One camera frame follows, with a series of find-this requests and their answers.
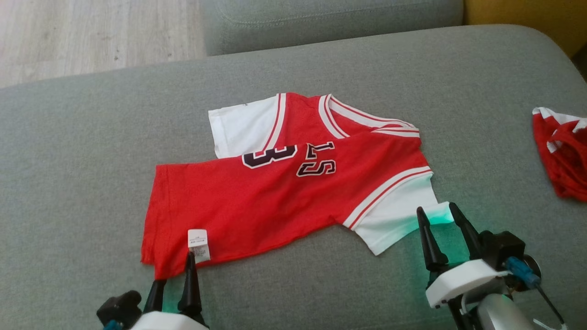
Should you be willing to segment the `red basketball jersey white sleeves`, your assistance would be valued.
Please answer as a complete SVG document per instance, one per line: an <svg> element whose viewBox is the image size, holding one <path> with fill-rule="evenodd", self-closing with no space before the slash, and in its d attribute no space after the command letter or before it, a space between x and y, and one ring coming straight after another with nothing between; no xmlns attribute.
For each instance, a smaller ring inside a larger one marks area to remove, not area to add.
<svg viewBox="0 0 587 330"><path fill-rule="evenodd" d="M437 200L417 127L333 95L279 93L208 112L217 159L158 165L141 262L165 280L243 259L341 225L379 255L419 227L454 221Z"/></svg>

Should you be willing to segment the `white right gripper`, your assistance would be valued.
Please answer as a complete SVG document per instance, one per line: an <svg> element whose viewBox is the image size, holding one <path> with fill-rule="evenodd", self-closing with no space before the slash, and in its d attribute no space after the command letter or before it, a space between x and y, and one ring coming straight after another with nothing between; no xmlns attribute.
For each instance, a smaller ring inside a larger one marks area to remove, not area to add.
<svg viewBox="0 0 587 330"><path fill-rule="evenodd" d="M454 267L448 265L448 257L438 246L423 207L418 207L416 215L424 265L430 272L426 287L427 302L432 309L448 307L457 330L488 330L476 309L468 309L468 305L481 303L486 296L503 291L503 279L509 276L509 271L497 271L481 259L479 233L457 204L450 202L449 210L461 230L470 261Z"/></svg>

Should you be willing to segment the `red shorts with white stripe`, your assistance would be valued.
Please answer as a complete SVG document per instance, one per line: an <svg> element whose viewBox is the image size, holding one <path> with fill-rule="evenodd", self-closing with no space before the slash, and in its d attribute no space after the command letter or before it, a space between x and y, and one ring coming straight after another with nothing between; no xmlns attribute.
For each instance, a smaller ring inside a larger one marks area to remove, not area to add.
<svg viewBox="0 0 587 330"><path fill-rule="evenodd" d="M535 107L532 127L555 193L587 203L587 118Z"/></svg>

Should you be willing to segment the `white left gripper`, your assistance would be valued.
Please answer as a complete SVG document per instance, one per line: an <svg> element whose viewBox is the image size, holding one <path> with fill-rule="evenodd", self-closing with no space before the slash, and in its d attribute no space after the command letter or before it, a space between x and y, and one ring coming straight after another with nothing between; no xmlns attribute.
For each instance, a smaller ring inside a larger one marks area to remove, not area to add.
<svg viewBox="0 0 587 330"><path fill-rule="evenodd" d="M131 330L209 330L195 319L204 319L195 255L188 252L185 261L185 282L179 313L163 313L164 287L167 280L154 280L145 301L143 315Z"/></svg>

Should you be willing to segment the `yellow sofa back cushion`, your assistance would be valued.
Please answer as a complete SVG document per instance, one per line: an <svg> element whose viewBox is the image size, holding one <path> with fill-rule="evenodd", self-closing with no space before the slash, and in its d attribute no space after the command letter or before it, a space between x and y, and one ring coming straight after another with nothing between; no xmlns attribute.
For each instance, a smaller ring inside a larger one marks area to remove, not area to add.
<svg viewBox="0 0 587 330"><path fill-rule="evenodd" d="M572 58L587 45L587 0L464 0L464 23L533 28Z"/></svg>

